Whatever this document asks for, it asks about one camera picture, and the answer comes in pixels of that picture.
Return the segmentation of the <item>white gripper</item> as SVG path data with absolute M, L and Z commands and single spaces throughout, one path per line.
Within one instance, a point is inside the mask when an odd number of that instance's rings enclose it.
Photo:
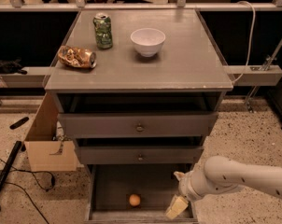
M 180 195 L 175 195 L 172 198 L 169 207 L 165 211 L 165 215 L 170 219 L 178 217 L 185 211 L 189 202 L 202 199 L 199 190 L 203 175 L 200 171 L 190 171 L 187 173 L 175 171 L 174 176 L 178 180 L 178 191 Z

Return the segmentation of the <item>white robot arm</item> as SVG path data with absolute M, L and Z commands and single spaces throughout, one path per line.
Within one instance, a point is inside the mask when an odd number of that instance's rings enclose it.
M 206 160 L 201 170 L 182 173 L 175 171 L 178 195 L 175 195 L 165 215 L 175 219 L 189 203 L 206 195 L 233 193 L 250 187 L 282 200 L 282 167 L 251 165 L 222 156 Z

